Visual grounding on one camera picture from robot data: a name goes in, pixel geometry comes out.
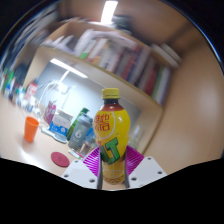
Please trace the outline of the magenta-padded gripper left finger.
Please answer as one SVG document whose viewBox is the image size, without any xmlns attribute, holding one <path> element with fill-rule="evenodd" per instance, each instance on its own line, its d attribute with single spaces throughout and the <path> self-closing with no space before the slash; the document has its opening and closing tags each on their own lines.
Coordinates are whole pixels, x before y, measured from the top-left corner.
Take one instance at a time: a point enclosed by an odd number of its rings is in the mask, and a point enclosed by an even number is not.
<svg viewBox="0 0 224 224">
<path fill-rule="evenodd" d="M 95 148 L 82 160 L 72 161 L 61 177 L 84 188 L 102 189 L 100 149 Z"/>
</svg>

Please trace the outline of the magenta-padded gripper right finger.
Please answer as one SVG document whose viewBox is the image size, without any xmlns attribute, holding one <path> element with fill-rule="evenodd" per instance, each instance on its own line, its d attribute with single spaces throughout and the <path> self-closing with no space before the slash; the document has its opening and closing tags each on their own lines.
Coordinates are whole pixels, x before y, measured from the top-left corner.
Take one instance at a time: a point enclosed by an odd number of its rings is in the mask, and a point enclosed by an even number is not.
<svg viewBox="0 0 224 224">
<path fill-rule="evenodd" d="M 125 187 L 140 188 L 166 176 L 166 172 L 156 160 L 144 157 L 137 150 L 128 146 L 125 153 Z"/>
</svg>

